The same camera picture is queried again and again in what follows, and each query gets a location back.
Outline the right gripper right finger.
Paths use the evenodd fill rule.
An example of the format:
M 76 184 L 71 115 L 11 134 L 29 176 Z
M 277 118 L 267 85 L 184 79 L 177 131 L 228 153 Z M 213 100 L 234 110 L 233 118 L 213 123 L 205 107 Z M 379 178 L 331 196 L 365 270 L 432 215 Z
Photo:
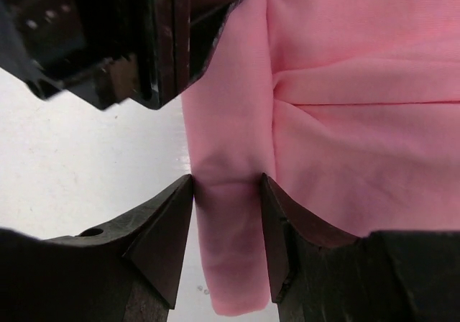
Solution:
M 260 183 L 272 301 L 281 321 L 457 321 L 459 233 L 360 238 Z

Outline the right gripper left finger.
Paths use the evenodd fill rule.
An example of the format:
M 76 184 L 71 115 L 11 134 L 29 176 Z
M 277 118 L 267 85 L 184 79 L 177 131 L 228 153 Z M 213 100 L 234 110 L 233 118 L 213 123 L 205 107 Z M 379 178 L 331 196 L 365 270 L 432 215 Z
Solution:
M 1 230 L 3 321 L 166 321 L 193 206 L 184 175 L 151 200 L 77 236 Z

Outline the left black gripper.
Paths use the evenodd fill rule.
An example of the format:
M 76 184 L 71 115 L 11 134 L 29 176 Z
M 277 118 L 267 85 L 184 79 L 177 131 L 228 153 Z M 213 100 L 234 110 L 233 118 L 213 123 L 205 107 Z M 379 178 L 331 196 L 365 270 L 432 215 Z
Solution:
M 158 110 L 206 72 L 243 0 L 1 0 L 1 67 L 47 100 Z

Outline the pink t shirt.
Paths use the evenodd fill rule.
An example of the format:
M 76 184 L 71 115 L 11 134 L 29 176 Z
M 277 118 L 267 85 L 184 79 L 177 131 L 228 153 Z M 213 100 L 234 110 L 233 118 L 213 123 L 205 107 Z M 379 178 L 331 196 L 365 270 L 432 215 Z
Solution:
M 459 0 L 245 0 L 182 102 L 221 316 L 269 300 L 262 174 L 359 236 L 459 227 Z

